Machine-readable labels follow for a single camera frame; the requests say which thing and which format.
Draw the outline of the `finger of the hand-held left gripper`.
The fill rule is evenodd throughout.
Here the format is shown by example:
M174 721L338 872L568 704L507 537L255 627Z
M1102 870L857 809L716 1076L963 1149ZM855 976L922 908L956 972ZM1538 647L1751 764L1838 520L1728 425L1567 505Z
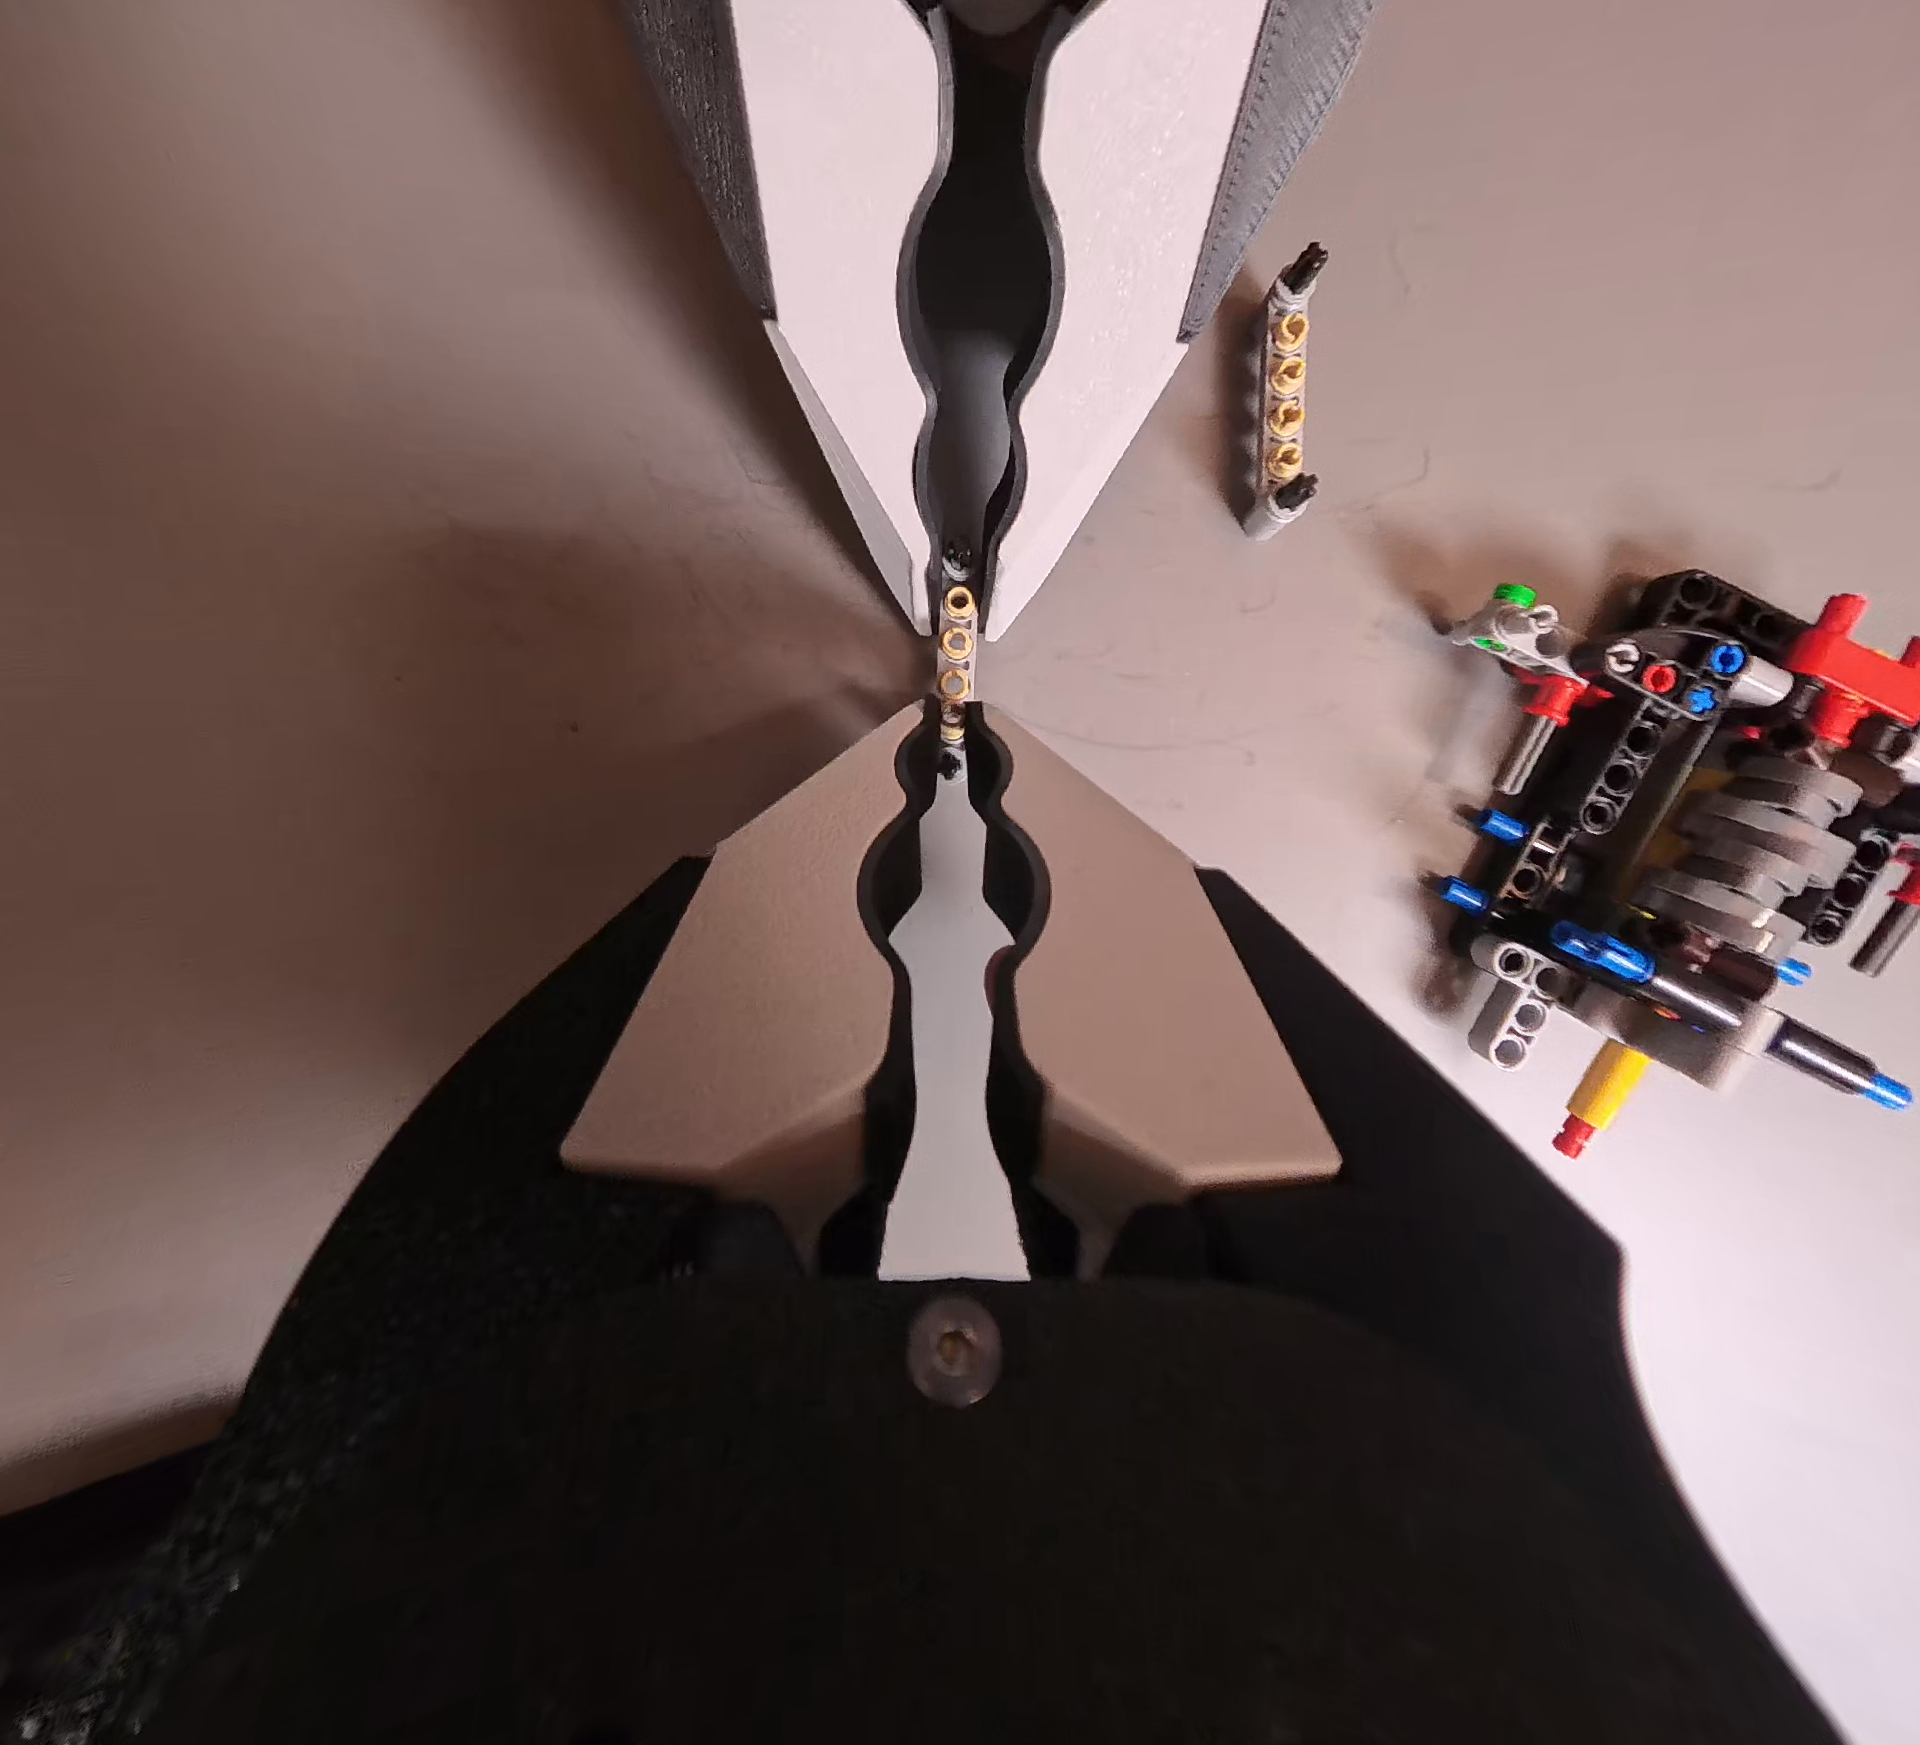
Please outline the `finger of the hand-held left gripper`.
M1042 76L1044 347L1016 404L1021 484L987 637L1042 590L1175 366L1268 0L1095 0Z
M908 0L727 0L771 284L765 336L877 571L929 631L929 389L907 254L945 169L945 61Z

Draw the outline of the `lego car chassis assembly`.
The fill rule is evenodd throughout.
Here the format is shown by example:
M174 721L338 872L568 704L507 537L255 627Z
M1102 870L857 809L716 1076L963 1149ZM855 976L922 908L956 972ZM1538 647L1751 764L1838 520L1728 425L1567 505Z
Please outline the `lego car chassis assembly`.
M1763 1063L1892 1112L1908 1083L1790 1011L1809 952L1880 978L1915 940L1917 645L1883 652L1841 594L1795 615L1688 570L1574 631L1497 583L1447 631L1524 692L1469 812L1475 869L1431 879L1487 983L1469 1035L1518 1070L1554 1018L1597 1033L1558 1154L1581 1157L1655 1070L1710 1091Z

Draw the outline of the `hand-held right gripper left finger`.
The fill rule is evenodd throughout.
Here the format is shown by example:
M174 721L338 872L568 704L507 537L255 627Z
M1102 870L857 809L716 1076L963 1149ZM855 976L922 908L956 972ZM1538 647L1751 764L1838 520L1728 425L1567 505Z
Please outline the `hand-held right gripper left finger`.
M827 1272L877 1272L915 1133L911 982L938 735L911 704L722 841L563 1165L765 1205Z

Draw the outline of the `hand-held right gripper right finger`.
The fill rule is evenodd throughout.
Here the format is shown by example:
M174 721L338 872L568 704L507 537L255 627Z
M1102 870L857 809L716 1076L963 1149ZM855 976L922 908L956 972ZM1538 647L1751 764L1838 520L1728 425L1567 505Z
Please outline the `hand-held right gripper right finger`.
M987 1118L1029 1268L1098 1268L1144 1207L1332 1179L1338 1151L1199 869L1008 712L966 713Z

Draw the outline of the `grey lego beam frame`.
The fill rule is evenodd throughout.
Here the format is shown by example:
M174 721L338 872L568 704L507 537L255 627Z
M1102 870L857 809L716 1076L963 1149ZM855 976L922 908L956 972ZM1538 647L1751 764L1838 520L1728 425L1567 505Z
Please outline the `grey lego beam frame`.
M974 559L961 542L943 545L933 605L935 698L938 701L938 779L964 775L966 709L974 698L980 605Z
M1297 523L1319 490L1304 453L1308 308L1326 263L1326 248L1308 242L1265 294L1258 419L1242 517L1242 533L1251 542L1268 542Z

